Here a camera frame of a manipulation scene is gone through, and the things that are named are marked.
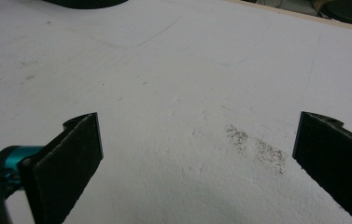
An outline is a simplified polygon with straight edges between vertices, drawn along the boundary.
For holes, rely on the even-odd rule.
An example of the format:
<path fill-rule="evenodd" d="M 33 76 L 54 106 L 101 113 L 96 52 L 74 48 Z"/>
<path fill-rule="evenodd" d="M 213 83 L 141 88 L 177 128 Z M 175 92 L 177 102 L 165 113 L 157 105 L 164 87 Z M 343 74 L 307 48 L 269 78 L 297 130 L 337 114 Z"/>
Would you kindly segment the black oval tray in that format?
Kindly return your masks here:
<path fill-rule="evenodd" d="M 123 4 L 128 0 L 43 0 L 57 6 L 72 9 L 98 9 Z"/>

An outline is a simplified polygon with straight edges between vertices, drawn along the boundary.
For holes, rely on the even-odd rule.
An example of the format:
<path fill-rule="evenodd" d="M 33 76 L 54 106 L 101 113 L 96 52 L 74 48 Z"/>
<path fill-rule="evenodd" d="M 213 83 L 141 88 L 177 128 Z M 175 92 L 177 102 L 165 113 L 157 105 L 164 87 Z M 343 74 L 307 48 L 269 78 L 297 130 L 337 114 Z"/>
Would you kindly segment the black round stool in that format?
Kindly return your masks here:
<path fill-rule="evenodd" d="M 352 24 L 352 0 L 332 0 L 323 4 L 318 13 L 331 20 Z"/>

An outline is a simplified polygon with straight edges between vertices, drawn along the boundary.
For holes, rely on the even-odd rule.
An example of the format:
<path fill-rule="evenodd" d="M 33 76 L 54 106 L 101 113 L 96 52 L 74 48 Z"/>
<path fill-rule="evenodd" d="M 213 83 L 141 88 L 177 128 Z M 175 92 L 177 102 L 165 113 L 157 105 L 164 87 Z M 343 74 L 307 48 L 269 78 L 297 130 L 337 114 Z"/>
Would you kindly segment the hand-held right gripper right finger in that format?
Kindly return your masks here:
<path fill-rule="evenodd" d="M 302 112 L 292 157 L 352 216 L 352 132 L 341 121 Z"/>

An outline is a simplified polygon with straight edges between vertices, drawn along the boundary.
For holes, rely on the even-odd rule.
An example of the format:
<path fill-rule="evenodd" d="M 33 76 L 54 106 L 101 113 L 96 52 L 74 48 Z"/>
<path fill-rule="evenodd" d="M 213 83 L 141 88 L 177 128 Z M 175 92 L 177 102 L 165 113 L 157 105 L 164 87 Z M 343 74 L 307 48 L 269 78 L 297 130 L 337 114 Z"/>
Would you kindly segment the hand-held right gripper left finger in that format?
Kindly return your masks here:
<path fill-rule="evenodd" d="M 103 159 L 98 115 L 68 120 L 63 132 L 18 163 L 35 224 L 62 224 Z"/>

